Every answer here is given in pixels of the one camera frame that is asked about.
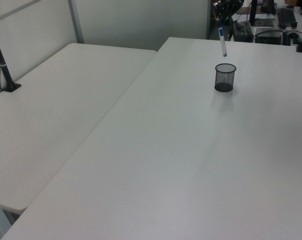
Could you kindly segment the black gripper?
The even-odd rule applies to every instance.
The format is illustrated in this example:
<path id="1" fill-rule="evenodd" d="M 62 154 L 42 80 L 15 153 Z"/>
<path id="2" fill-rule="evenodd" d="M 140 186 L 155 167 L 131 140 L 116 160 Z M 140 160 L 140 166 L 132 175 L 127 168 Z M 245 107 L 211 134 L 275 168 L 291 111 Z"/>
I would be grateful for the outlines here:
<path id="1" fill-rule="evenodd" d="M 214 17 L 220 24 L 223 25 L 226 19 L 230 18 L 235 10 L 243 6 L 242 0 L 213 0 L 212 7 L 214 8 Z"/>

